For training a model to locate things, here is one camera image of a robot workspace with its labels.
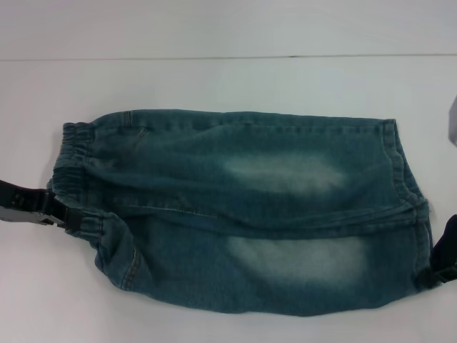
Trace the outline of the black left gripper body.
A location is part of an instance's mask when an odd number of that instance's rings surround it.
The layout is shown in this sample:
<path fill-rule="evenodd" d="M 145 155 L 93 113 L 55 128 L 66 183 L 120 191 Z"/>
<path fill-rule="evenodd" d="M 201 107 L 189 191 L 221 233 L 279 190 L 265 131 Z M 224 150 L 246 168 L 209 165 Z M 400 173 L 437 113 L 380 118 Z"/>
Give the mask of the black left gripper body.
<path fill-rule="evenodd" d="M 27 210 L 32 199 L 32 190 L 1 181 L 1 207 L 6 209 Z"/>

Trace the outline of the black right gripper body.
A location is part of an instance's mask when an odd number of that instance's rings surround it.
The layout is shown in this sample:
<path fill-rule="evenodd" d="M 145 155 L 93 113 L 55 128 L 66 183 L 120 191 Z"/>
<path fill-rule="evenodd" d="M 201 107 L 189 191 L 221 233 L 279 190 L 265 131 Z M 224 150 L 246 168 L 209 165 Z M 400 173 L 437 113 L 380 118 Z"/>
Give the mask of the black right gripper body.
<path fill-rule="evenodd" d="M 443 235 L 433 247 L 432 267 L 452 267 L 456 263 L 456 222 L 457 215 L 455 214 L 448 220 Z"/>

